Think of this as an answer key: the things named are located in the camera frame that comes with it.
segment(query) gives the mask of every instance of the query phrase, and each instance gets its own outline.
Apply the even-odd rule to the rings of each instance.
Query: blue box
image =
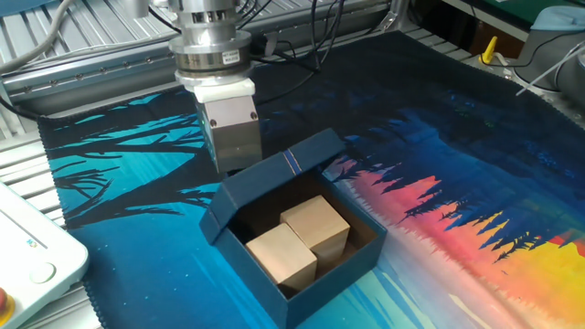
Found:
[[[386,236],[355,201],[322,175],[345,149],[333,130],[318,133],[226,179],[200,227],[280,328],[294,328],[373,269]],[[301,292],[278,287],[246,250],[246,243],[280,224],[280,214],[322,195],[349,224],[346,249],[335,267],[317,272]]]

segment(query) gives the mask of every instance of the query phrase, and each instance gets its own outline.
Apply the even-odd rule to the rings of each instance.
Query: cardboard box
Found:
[[[323,196],[316,196],[281,214],[281,223],[314,253],[320,271],[335,265],[346,248],[349,225]]]
[[[294,328],[373,269],[386,229],[322,175],[344,144],[326,130],[224,180],[200,227],[280,328]],[[316,196],[349,224],[342,256],[300,292],[272,281],[245,245],[280,225],[282,212]]]

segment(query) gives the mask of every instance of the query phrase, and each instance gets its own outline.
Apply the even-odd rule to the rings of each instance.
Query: wooden block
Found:
[[[313,283],[317,258],[288,225],[269,230],[246,248],[276,284],[299,292]]]
[[[338,260],[346,247],[349,225],[322,196],[316,196],[281,214],[281,223],[317,256],[319,268]]]

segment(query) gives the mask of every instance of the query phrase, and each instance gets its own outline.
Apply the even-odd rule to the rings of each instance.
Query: emergency stop button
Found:
[[[40,263],[28,274],[33,283],[45,283],[55,276],[57,269],[51,263]]]
[[[15,300],[0,288],[0,327],[10,320],[15,312]]]

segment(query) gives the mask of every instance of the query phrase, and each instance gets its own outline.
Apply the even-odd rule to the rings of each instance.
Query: metal cylinder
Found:
[[[169,0],[183,32],[169,42],[181,83],[220,85],[248,77],[251,34],[236,30],[238,2]]]

